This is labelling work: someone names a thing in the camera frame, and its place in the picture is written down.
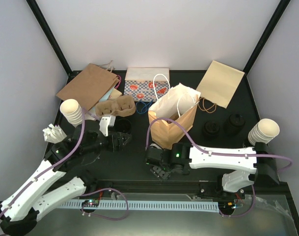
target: white paper cup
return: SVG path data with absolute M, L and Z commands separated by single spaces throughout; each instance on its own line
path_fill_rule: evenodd
M 72 117 L 65 117 L 67 120 L 75 120 L 82 117 L 82 111 L 80 111 L 77 115 Z
M 272 119 L 262 119 L 257 123 L 257 128 L 264 137 L 274 138 L 279 132 L 279 125 Z
M 257 142 L 269 143 L 280 132 L 279 125 L 272 119 L 260 120 L 249 132 L 247 139 L 255 145 Z
M 67 99 L 62 102 L 60 111 L 67 121 L 75 127 L 82 123 L 82 108 L 75 99 Z
M 75 99 L 67 99 L 62 102 L 60 106 L 61 113 L 65 115 L 72 115 L 73 113 L 77 113 L 80 105 L 78 101 Z

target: white wall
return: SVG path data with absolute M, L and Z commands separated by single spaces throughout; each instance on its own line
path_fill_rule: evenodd
M 0 200 L 43 158 L 42 129 L 54 122 L 66 79 L 26 1 L 0 0 Z
M 279 0 L 38 0 L 72 69 L 243 69 Z
M 291 1 L 249 73 L 261 118 L 272 118 L 280 134 L 272 149 L 294 160 L 280 175 L 299 213 L 299 0 Z

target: cable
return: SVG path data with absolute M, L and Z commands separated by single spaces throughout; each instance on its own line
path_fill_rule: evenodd
M 244 204 L 244 201 L 240 198 L 240 196 L 236 193 L 236 196 L 237 196 L 237 203 L 238 203 L 238 199 L 241 200 L 241 202 Z
M 216 111 L 216 109 L 217 109 L 217 104 L 216 104 L 216 103 L 214 103 L 210 108 L 207 108 L 207 109 L 206 109 L 206 108 L 205 108 L 205 104 L 204 104 L 204 102 L 205 102 L 205 98 L 200 98 L 199 101 L 200 101 L 201 99 L 203 99 L 203 103 L 202 103 L 202 104 L 203 104 L 203 108 L 204 108 L 204 109 L 201 109 L 200 106 L 199 106 L 199 103 L 198 103 L 198 107 L 199 107 L 199 109 L 200 109 L 201 111 L 203 111 L 203 112 L 207 112 L 207 113 L 209 113 L 209 114 L 214 113 L 214 112 Z
M 117 77 L 119 77 L 119 82 L 118 82 L 118 84 L 114 87 L 115 89 L 117 89 L 117 88 L 119 87 L 119 85 L 120 85 L 120 83 L 121 83 L 121 81 L 122 81 L 121 76 L 117 75 Z
M 77 148 L 80 146 L 82 138 L 84 136 L 84 130 L 85 130 L 85 113 L 84 111 L 82 111 L 82 129 L 81 129 L 81 133 L 80 133 L 80 137 L 76 143 L 76 145 L 74 146 L 74 148 L 69 152 L 69 154 L 67 154 L 64 158 L 62 158 L 61 160 L 59 160 L 58 162 L 56 162 L 54 165 L 48 167 L 47 169 L 45 169 L 43 172 L 41 172 L 40 174 L 38 174 L 34 179 L 37 180 L 39 177 L 41 177 L 44 173 L 46 173 L 47 171 L 53 169 L 54 167 L 60 165 L 61 163 L 63 163 L 64 161 L 66 161 L 68 158 L 70 158 L 73 153 L 77 150 Z M 30 181 L 29 183 L 27 183 L 19 192 L 18 194 L 13 198 L 13 200 L 8 204 L 7 208 L 5 208 L 1 213 L 0 213 L 0 219 L 1 217 L 7 212 L 7 210 L 9 208 L 11 208 L 11 206 L 15 203 L 15 201 L 21 196 L 21 194 L 23 192 L 25 192 L 26 189 L 28 189 L 31 185 L 32 185 L 33 181 Z
M 95 118 L 94 121 L 96 121 L 96 120 L 100 121 L 101 120 L 101 117 L 99 117 L 99 116 L 97 116 L 97 115 L 95 115 L 93 113 L 90 113 L 89 111 L 86 111 L 84 108 L 82 108 L 82 110 L 84 110 L 84 112 L 86 112 L 87 114 L 89 114 L 91 117 Z
M 281 160 L 286 160 L 289 161 L 289 164 L 281 169 L 279 169 L 278 171 L 284 171 L 288 168 L 290 168 L 292 166 L 293 160 L 285 157 L 285 156 L 280 156 L 280 155 L 274 155 L 274 154 L 230 154 L 230 153 L 220 153 L 220 152 L 211 152 L 211 151 L 206 151 L 204 149 L 202 149 L 199 145 L 197 145 L 193 139 L 191 138 L 191 136 L 188 134 L 188 132 L 185 130 L 184 127 L 182 127 L 178 122 L 169 119 L 169 118 L 157 118 L 154 119 L 148 126 L 147 129 L 147 136 L 146 136 L 146 149 L 148 148 L 148 144 L 149 144 L 149 133 L 150 133 L 150 128 L 151 126 L 158 120 L 165 120 L 165 121 L 169 121 L 172 122 L 174 124 L 176 124 L 180 129 L 182 129 L 182 131 L 185 133 L 185 135 L 187 136 L 187 138 L 189 139 L 189 141 L 191 142 L 191 144 L 196 147 L 199 151 L 201 151 L 202 153 L 206 153 L 208 155 L 214 155 L 214 156 L 237 156 L 237 157 L 264 157 L 264 158 L 278 158 Z
M 139 103 L 142 103 L 142 104 L 144 104 L 144 106 L 143 106 L 143 108 L 140 110 L 140 111 L 138 111 L 138 109 L 137 109 L 137 105 L 139 104 Z M 150 106 L 153 104 L 153 101 L 150 101 L 149 103 L 145 103 L 145 102 L 143 102 L 142 100 L 140 100 L 139 102 L 137 102 L 136 103 L 136 112 L 138 113 L 138 114 L 145 114 L 146 112 L 148 112 L 148 110 L 149 110 L 149 108 L 150 108 Z
M 98 199 L 99 201 L 101 200 L 103 194 L 104 194 L 103 192 L 100 192 L 100 193 L 99 193 L 99 199 Z
M 229 217 L 229 218 L 237 218 L 237 217 L 241 217 L 241 216 L 245 216 L 246 214 L 249 214 L 255 207 L 255 203 L 256 203 L 256 195 L 255 195 L 255 189 L 254 186 L 252 185 L 252 190 L 253 190 L 253 200 L 252 200 L 252 205 L 251 207 L 244 213 L 240 214 L 240 215 L 224 215 L 221 210 L 219 210 L 219 214 L 222 215 L 223 217 Z
M 106 220 L 113 220 L 113 221 L 123 220 L 126 217 L 128 217 L 128 215 L 129 215 L 129 203 L 128 203 L 128 200 L 126 199 L 126 197 L 124 196 L 124 194 L 121 193 L 117 189 L 114 189 L 114 188 L 103 188 L 103 189 L 99 189 L 99 190 L 97 190 L 95 192 L 92 192 L 92 193 L 83 194 L 83 195 L 81 195 L 81 197 L 90 196 L 90 195 L 93 195 L 95 193 L 100 193 L 100 192 L 103 192 L 103 191 L 106 191 L 106 190 L 111 190 L 111 191 L 117 192 L 118 194 L 120 194 L 123 197 L 123 199 L 124 199 L 124 201 L 126 203 L 126 210 L 125 210 L 124 215 L 121 216 L 121 217 L 119 217 L 119 218 L 111 218 L 111 217 L 107 217 L 107 216 L 104 216 L 104 215 L 98 215 L 98 214 L 93 214 L 93 213 L 87 213 L 87 214 L 90 214 L 90 215 L 93 215 L 93 216 L 97 216 L 97 217 L 100 217 L 100 218 L 103 218 L 103 219 L 106 219 Z M 85 215 L 85 213 L 86 213 L 86 212 L 84 212 L 84 206 L 82 206 L 82 213 L 83 213 L 83 215 Z

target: kraft paper bag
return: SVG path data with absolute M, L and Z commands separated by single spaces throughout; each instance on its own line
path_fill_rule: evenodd
M 196 90 L 201 92 L 201 97 L 227 108 L 243 75 L 243 71 L 214 60 Z
M 89 111 L 118 82 L 116 74 L 89 64 L 56 95 L 63 101 L 73 98 Z
M 156 118 L 170 118 L 189 131 L 193 127 L 199 97 L 200 92 L 183 84 L 171 88 L 149 108 L 149 123 Z M 184 136 L 182 129 L 165 120 L 156 121 L 150 131 L 152 140 L 167 149 L 172 149 L 172 145 Z

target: cardboard cup holder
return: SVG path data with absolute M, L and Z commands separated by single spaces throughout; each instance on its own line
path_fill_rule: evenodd
M 96 115 L 100 117 L 108 114 L 113 116 L 127 117 L 135 113 L 136 106 L 132 96 L 124 95 L 113 101 L 107 100 L 97 103 L 95 106 L 95 111 Z

